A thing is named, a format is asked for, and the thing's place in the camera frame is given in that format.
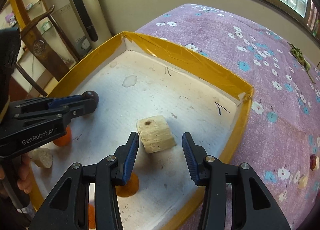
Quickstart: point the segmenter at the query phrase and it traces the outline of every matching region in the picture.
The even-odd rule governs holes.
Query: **purple bedspread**
[[[312,84],[285,39],[251,20],[202,5],[182,5],[136,32],[185,46],[253,85],[247,129],[231,163],[252,165],[296,229],[320,187],[320,170],[309,168],[310,156],[320,152],[317,68],[311,65]],[[200,209],[181,229],[196,229],[199,215]]]

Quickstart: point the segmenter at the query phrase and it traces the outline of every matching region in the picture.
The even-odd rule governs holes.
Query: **dark red ball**
[[[83,99],[94,99],[96,104],[99,102],[99,96],[95,91],[85,91],[81,96]]]

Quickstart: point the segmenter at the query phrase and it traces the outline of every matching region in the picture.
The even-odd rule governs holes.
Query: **human hand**
[[[25,193],[30,193],[32,189],[31,175],[30,175],[30,158],[27,153],[21,156],[21,165],[18,169],[18,188],[23,190]],[[0,179],[4,179],[4,171],[0,166]]]

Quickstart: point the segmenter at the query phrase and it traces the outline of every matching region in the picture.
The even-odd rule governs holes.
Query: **orange ball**
[[[94,213],[94,206],[92,204],[89,204],[89,229],[95,229],[96,228],[96,216]]]
[[[55,145],[62,147],[69,144],[72,141],[72,133],[69,125],[67,126],[66,131],[67,131],[66,135],[63,135],[62,137],[53,140],[53,143]]]
[[[139,190],[139,179],[138,176],[133,172],[131,178],[124,186],[116,186],[117,196],[129,197],[133,196]]]

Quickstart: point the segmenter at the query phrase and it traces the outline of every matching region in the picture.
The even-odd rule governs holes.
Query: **metal screw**
[[[242,167],[243,169],[249,169],[249,168],[250,168],[250,165],[249,165],[248,163],[242,163],[242,164],[241,164],[241,167]]]
[[[214,162],[214,156],[206,156],[205,160],[207,162]]]
[[[116,159],[115,155],[109,155],[107,158],[107,161],[114,161]]]
[[[75,162],[75,163],[73,163],[72,165],[71,165],[71,168],[72,169],[78,169],[80,167],[80,163],[78,163],[78,162]]]

